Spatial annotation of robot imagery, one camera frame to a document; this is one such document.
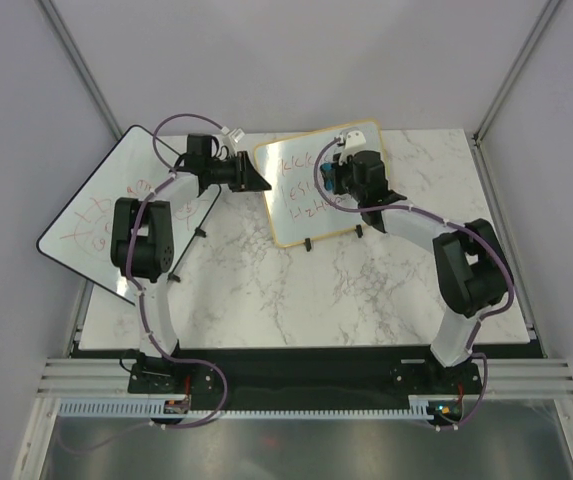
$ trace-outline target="whiteboard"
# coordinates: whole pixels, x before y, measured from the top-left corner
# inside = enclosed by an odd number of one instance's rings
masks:
[[[313,164],[319,152],[333,138],[359,129],[366,138],[365,150],[379,152],[386,162],[380,129],[373,120],[339,125],[317,132],[298,135],[255,148],[255,166],[273,187],[264,192],[266,210],[277,246],[285,248],[311,240],[355,229],[362,223],[358,214],[340,212],[331,207],[317,192],[313,181]],[[334,146],[325,153],[322,162],[329,162],[341,151]],[[329,195],[341,205],[356,208],[348,195]]]
[[[37,240],[42,254],[131,303],[135,303],[134,294],[110,261],[113,209],[118,198],[142,199],[168,178],[168,169],[155,156],[152,138],[140,126],[128,129]],[[162,142],[159,151],[169,163],[179,155]],[[172,212],[177,262],[220,193],[219,185],[212,185]]]
[[[41,0],[119,125],[477,129],[546,0]],[[165,130],[191,132],[198,123]]]

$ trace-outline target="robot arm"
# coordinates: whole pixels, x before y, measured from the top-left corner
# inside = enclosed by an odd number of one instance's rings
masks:
[[[127,276],[130,260],[131,275],[145,292],[146,302],[139,302],[138,305],[139,309],[144,310],[143,314],[138,311],[141,320],[140,351],[149,357],[160,356],[151,342],[151,335],[170,356],[179,348],[170,321],[166,278],[158,281],[173,263],[172,212],[199,197],[213,184],[225,183],[233,192],[271,189],[270,184],[252,166],[247,152],[236,152],[230,142],[225,142],[232,154],[220,160],[211,155],[213,142],[214,137],[210,135],[188,136],[186,153],[177,159],[176,171],[156,192],[154,201],[143,201],[146,205],[140,221],[137,221],[137,215],[142,201],[120,198],[115,203],[111,261],[122,275]],[[135,232],[136,224],[140,228]],[[129,252],[133,235],[136,235],[135,245],[133,251]]]
[[[492,225],[478,219],[458,230],[389,189],[381,155],[365,150],[361,132],[344,134],[339,145],[344,148],[332,162],[320,165],[325,189],[336,195],[351,195],[366,224],[382,233],[401,236],[435,255],[446,310],[431,353],[442,367],[464,362],[470,357],[482,315],[508,290],[496,262],[464,232],[481,238],[506,265]]]

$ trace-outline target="marble table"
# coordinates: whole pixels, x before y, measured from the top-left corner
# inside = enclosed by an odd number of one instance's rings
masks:
[[[243,148],[286,134],[252,134]],[[490,219],[462,130],[385,131],[392,186],[454,221]],[[167,137],[174,146],[181,137]],[[184,348],[428,344],[442,318],[432,255],[366,228],[304,246],[278,248],[261,193],[226,188],[169,288]],[[138,345],[134,306],[93,289],[80,348]],[[517,302],[484,322],[478,343],[526,343]]]

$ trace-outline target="white dry erase board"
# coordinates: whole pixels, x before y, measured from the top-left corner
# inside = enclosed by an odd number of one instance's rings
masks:
[[[358,214],[340,212],[328,205],[313,181],[313,164],[319,152],[337,135],[356,129],[366,137],[366,149],[380,152],[385,162],[380,128],[374,120],[339,125],[255,148],[255,166],[273,187],[264,192],[264,200],[277,246],[299,245],[307,238],[321,239],[354,230],[362,223]],[[329,148],[322,163],[329,162],[340,149]],[[348,195],[329,196],[341,205],[357,207]]]
[[[110,261],[113,209],[118,198],[142,199],[168,178],[152,141],[143,127],[130,127],[37,240],[42,254],[131,303],[134,294]],[[179,155],[163,142],[159,151],[169,163]],[[220,193],[219,185],[212,185],[173,212],[175,266]]]

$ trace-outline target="purple cable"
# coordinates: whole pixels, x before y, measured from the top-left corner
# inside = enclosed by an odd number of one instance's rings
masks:
[[[133,266],[133,255],[135,252],[135,242],[137,240],[137,231],[139,230],[139,228],[141,226],[142,218],[144,216],[144,210],[146,209],[146,205],[148,205],[148,203],[151,200],[153,200],[162,190],[164,190],[166,187],[168,187],[174,181],[175,181],[175,177],[168,178],[165,182],[163,182],[161,185],[159,185],[155,190],[153,190],[151,193],[149,193],[146,196],[146,198],[144,198],[141,205],[139,206],[139,210],[137,211],[137,216],[135,217],[135,223],[133,225],[133,235],[131,236],[130,242],[128,244],[128,253],[126,255],[126,272],[125,273],[126,273],[126,278],[133,285],[135,285],[137,290],[139,290],[141,292],[141,294],[139,295],[138,306],[139,306],[139,312],[140,312],[141,317],[142,317],[142,325],[144,327],[144,332],[146,332],[146,334],[148,335],[148,338],[150,339],[150,343],[153,345],[153,347],[155,347],[155,350],[157,350],[163,358],[165,358],[166,360],[173,362],[173,363],[204,365],[206,367],[209,367],[213,371],[215,371],[217,373],[217,375],[220,376],[220,378],[222,379],[222,383],[224,384],[224,393],[222,394],[222,399],[219,401],[219,404],[217,405],[217,407],[215,407],[215,409],[211,413],[206,415],[204,418],[200,418],[199,420],[196,420],[196,421],[191,422],[191,423],[180,423],[178,425],[166,425],[166,427],[165,427],[167,429],[182,430],[182,429],[186,429],[186,428],[195,428],[195,427],[205,425],[205,424],[211,422],[215,418],[215,416],[221,412],[222,408],[224,407],[224,404],[226,403],[226,400],[228,399],[228,381],[226,380],[226,375],[224,375],[224,372],[222,372],[222,370],[212,362],[209,362],[207,360],[196,359],[196,358],[190,358],[190,359],[189,358],[185,358],[185,359],[174,358],[164,351],[164,349],[161,347],[161,345],[157,342],[157,340],[153,336],[153,332],[151,332],[150,325],[148,323],[148,319],[146,318],[146,308],[144,307],[145,292],[142,288],[142,284],[139,283],[137,281],[137,279],[135,279],[133,277],[132,272],[131,272],[131,269]]]
[[[162,127],[164,125],[166,125],[168,122],[170,122],[171,120],[175,120],[176,118],[187,118],[187,117],[188,118],[197,118],[199,120],[203,120],[205,122],[208,122],[211,125],[213,125],[214,127],[218,128],[219,130],[224,128],[219,123],[217,123],[215,120],[211,120],[210,118],[205,117],[203,115],[197,115],[196,113],[178,113],[176,115],[171,115],[170,117],[162,120],[161,123],[159,125],[157,125],[157,128],[153,132],[153,150],[155,151],[155,155],[157,155],[157,158],[159,158],[159,161],[162,162],[166,167],[168,167],[169,170],[173,170],[175,167],[172,166],[170,163],[168,163],[166,160],[164,160],[164,157],[162,157],[161,153],[159,153],[159,150],[157,149],[157,142],[159,141],[159,137],[157,136],[157,134],[162,129]]]
[[[61,428],[58,426],[55,429],[55,441],[57,442],[57,445],[59,445],[59,447],[62,450],[64,450],[66,453],[69,453],[71,455],[88,455],[89,453],[94,452],[95,450],[103,447],[104,445],[108,445],[109,443],[114,442],[115,440],[117,440],[117,439],[119,439],[125,435],[128,435],[131,432],[134,432],[135,430],[139,430],[140,428],[147,427],[149,425],[150,425],[150,422],[136,423],[134,425],[131,425],[130,427],[125,428],[121,432],[116,433],[115,435],[111,435],[110,437],[102,440],[99,443],[96,443],[95,445],[93,445],[91,447],[80,448],[80,449],[71,448],[71,447],[64,444],[64,441],[62,440]]]
[[[444,224],[454,230],[458,230],[460,232],[465,233],[466,235],[468,235],[470,238],[472,238],[473,240],[475,240],[477,243],[479,243],[482,248],[486,251],[486,253],[488,253],[488,255],[493,259],[493,261],[495,262],[495,264],[497,265],[497,267],[499,268],[499,270],[502,273],[502,276],[504,277],[504,281],[506,282],[506,286],[508,287],[508,300],[506,301],[506,304],[503,305],[502,307],[499,307],[495,310],[491,310],[489,312],[485,312],[482,313],[479,316],[479,322],[477,322],[475,324],[475,326],[473,327],[473,330],[471,331],[470,337],[468,338],[467,342],[466,342],[466,350],[470,350],[473,346],[473,342],[475,341],[475,337],[477,336],[477,333],[479,332],[479,329],[481,327],[481,321],[491,317],[493,315],[498,315],[500,313],[505,312],[506,310],[508,310],[511,305],[513,304],[513,301],[515,300],[515,286],[513,285],[513,280],[510,277],[510,273],[508,272],[508,268],[506,267],[506,265],[504,265],[504,262],[502,262],[501,258],[499,258],[499,255],[497,255],[497,253],[495,252],[495,250],[493,250],[493,247],[491,247],[488,242],[486,242],[486,240],[484,240],[482,237],[480,237],[479,235],[477,235],[475,232],[473,232],[472,230],[462,226],[462,225],[458,225],[456,223],[453,222],[447,222],[444,218],[440,217],[439,215],[436,215],[432,212],[429,212],[428,210],[424,210],[418,207],[409,207],[408,205],[381,205],[381,206],[376,206],[376,207],[367,207],[367,208],[348,208],[348,207],[343,207],[342,205],[339,205],[338,203],[334,202],[333,200],[330,199],[330,197],[328,197],[328,195],[326,195],[326,192],[324,192],[324,189],[322,188],[321,184],[319,183],[319,177],[318,177],[318,171],[319,171],[319,165],[322,161],[322,157],[324,156],[324,154],[328,151],[328,149],[330,147],[332,147],[333,145],[336,145],[339,143],[339,139],[335,138],[333,139],[332,142],[330,142],[328,145],[326,145],[321,152],[319,152],[319,155],[317,156],[317,160],[315,160],[315,165],[313,166],[313,181],[315,183],[315,188],[317,189],[317,191],[319,192],[319,194],[321,195],[321,197],[326,200],[328,202],[328,204],[333,207],[336,208],[337,210],[340,210],[342,212],[347,212],[347,213],[368,213],[368,212],[380,212],[382,210],[405,210],[407,212],[411,212],[411,213],[417,213],[419,215],[422,215],[424,217],[430,218],[431,220],[437,222],[437,223],[441,223]]]
[[[466,415],[464,418],[462,418],[456,424],[440,425],[440,427],[439,427],[440,432],[441,431],[453,431],[453,430],[455,430],[455,427],[457,427],[459,429],[459,427],[466,425],[475,415],[477,415],[477,412],[479,411],[479,407],[482,404],[482,400],[483,400],[484,396],[486,395],[486,388],[488,387],[488,358],[486,357],[486,354],[484,354],[482,352],[473,353],[471,355],[471,358],[481,359],[482,364],[483,364],[483,368],[484,368],[484,381],[482,382],[482,389],[479,392],[479,397],[477,397],[477,401],[475,402],[475,405],[473,405],[473,408],[470,410],[468,415]],[[431,425],[431,424],[417,423],[417,425],[430,428],[431,430],[436,429],[435,426]]]

